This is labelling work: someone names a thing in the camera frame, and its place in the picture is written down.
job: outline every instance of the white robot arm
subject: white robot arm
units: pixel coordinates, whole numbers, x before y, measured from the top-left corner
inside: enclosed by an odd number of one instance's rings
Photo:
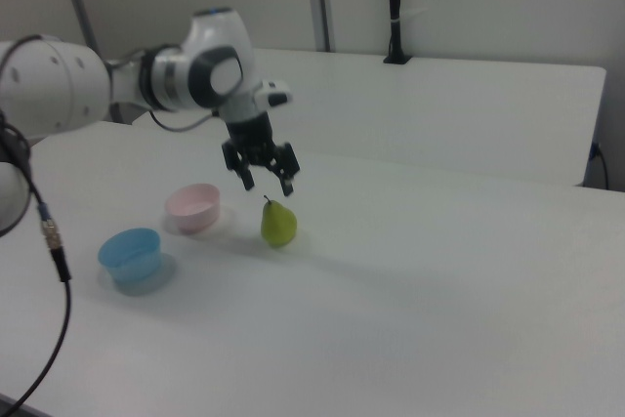
[[[280,81],[261,81],[243,21],[229,8],[195,14],[187,39],[103,62],[91,49],[41,37],[11,50],[0,76],[0,112],[28,138],[45,137],[101,120],[110,104],[177,111],[206,108],[222,118],[230,139],[226,166],[254,186],[250,165],[265,166],[293,191],[299,165],[291,145],[277,146],[267,111],[291,101]],[[5,141],[14,136],[6,135]],[[26,150],[16,140],[15,151]],[[25,210],[28,191],[11,158],[0,148],[0,236]]]

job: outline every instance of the cable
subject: cable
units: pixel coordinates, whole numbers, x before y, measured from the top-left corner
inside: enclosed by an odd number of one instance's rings
[[[15,127],[10,126],[6,122],[4,122],[4,120],[5,120],[4,114],[0,112],[0,130],[3,127],[7,128],[7,129],[11,129],[13,132],[16,133],[16,135],[18,136],[18,138],[20,140],[24,140],[25,141],[25,137],[23,136],[23,134],[20,131],[18,131]],[[41,197],[41,194],[39,193],[39,189],[37,189],[37,186],[32,181],[32,178],[30,178],[30,174],[29,174],[28,170],[26,168],[23,168],[23,166],[21,165],[20,160],[18,159],[18,157],[13,152],[13,149],[4,141],[4,139],[2,137],[2,132],[0,132],[0,146],[7,153],[7,156],[9,156],[9,159],[11,160],[11,162],[15,166],[17,166],[18,169],[21,171],[21,174],[23,175],[23,178],[26,180],[26,183],[28,184],[28,189],[30,190],[30,192],[32,192],[32,194],[37,199],[37,203],[39,205],[45,204],[45,202],[43,201],[43,197]]]
[[[55,362],[57,355],[59,354],[59,351],[61,350],[61,346],[63,345],[63,341],[65,339],[65,334],[67,333],[67,326],[69,325],[69,316],[71,314],[71,289],[69,287],[69,282],[65,282],[64,286],[65,286],[65,317],[62,321],[61,333],[59,334],[59,339],[57,339],[55,348],[52,351],[50,358],[48,358],[48,362],[46,363],[46,366],[44,366],[43,370],[41,370],[41,373],[39,373],[39,376],[32,383],[30,388],[28,388],[28,390],[23,394],[23,396],[20,397],[11,407],[9,407],[9,410],[7,410],[0,417],[9,417],[14,412],[16,412],[21,407],[22,404],[26,402],[26,400],[30,397],[30,395],[34,393],[34,391],[37,389],[37,387],[39,387],[43,379],[46,377],[46,375],[50,371],[50,368],[52,368],[52,364]]]
[[[0,82],[2,82],[2,76],[4,69],[11,58],[11,55],[24,43],[29,41],[41,40],[43,39],[40,35],[31,35],[25,36],[22,39],[16,41],[11,47],[6,51],[2,61],[0,61]],[[25,136],[14,126],[6,122],[6,117],[0,109],[0,147],[4,149],[11,163],[16,166],[22,173],[24,179],[28,183],[28,188],[30,192],[37,199],[37,210],[39,212],[39,217],[41,219],[41,228],[43,234],[46,238],[46,243],[50,250],[50,255],[52,260],[55,263],[57,268],[57,272],[59,273],[59,278],[65,287],[65,315],[62,322],[61,333],[59,334],[59,338],[57,339],[57,343],[52,351],[52,354],[48,358],[46,365],[43,370],[37,376],[37,379],[30,385],[30,388],[26,390],[26,392],[0,417],[9,417],[14,414],[22,404],[34,393],[34,391],[39,387],[43,379],[46,377],[50,368],[52,368],[53,363],[57,359],[57,355],[61,350],[61,346],[63,345],[63,341],[65,339],[65,334],[67,333],[67,326],[69,325],[69,317],[71,315],[71,289],[69,287],[69,280],[71,279],[71,275],[69,273],[69,268],[67,267],[67,262],[65,260],[65,253],[63,251],[63,244],[61,242],[61,237],[59,235],[58,228],[52,219],[50,212],[48,211],[48,206],[44,202],[41,194],[39,193],[39,189],[32,181],[30,177],[30,171],[28,168],[24,166],[24,163],[18,156],[15,154],[14,149],[5,141],[4,132],[11,132],[18,139],[18,143],[25,146],[25,151],[28,156],[30,156],[30,146],[28,145],[28,141]]]
[[[152,111],[149,112],[149,115],[151,116],[152,120],[156,123],[156,125],[162,129],[165,129],[166,131],[169,132],[186,132],[186,131],[190,131],[192,129],[195,129],[196,127],[201,126],[202,124],[204,124],[206,121],[208,121],[209,119],[217,116],[216,111],[213,111],[212,113],[210,113],[208,116],[204,116],[201,119],[195,121],[192,124],[189,124],[188,126],[185,127],[169,127],[166,126],[165,124],[163,124],[162,122],[160,122],[158,119],[156,119],[156,116],[154,115],[154,113]]]
[[[604,153],[602,152],[601,147],[597,148],[597,156],[602,160],[602,166],[604,167],[605,190],[609,190],[609,179],[607,177],[607,165],[605,164],[605,157],[604,157]]]
[[[139,56],[139,53],[143,55],[145,52],[146,50],[144,48],[135,49],[131,51],[130,53],[126,54],[123,58],[116,60],[116,61],[109,61],[107,63],[111,69],[116,69],[116,68],[126,65],[127,63],[131,63],[133,59],[140,58],[141,56]]]

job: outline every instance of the white table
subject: white table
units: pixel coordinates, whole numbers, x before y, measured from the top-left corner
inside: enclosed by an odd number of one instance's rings
[[[75,308],[32,406],[63,417],[625,408],[620,193],[300,151],[285,201],[300,231],[272,250],[262,195],[283,200],[278,181],[258,169],[245,192],[219,143],[99,123],[35,147]],[[224,214],[174,234],[162,202],[196,182],[222,190]],[[161,233],[169,268],[158,288],[120,291],[97,252],[141,226]],[[32,212],[0,260],[0,392],[18,396],[56,339],[63,290]]]
[[[574,186],[584,180],[604,88],[598,67],[257,50],[294,103],[271,112],[299,149]],[[205,110],[160,113],[189,124]],[[228,136],[221,123],[198,135]],[[136,125],[155,128],[148,115]]]

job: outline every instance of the green pear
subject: green pear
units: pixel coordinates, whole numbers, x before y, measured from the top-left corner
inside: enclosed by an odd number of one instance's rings
[[[295,237],[297,219],[295,214],[275,200],[265,196],[261,235],[274,248],[284,246]]]

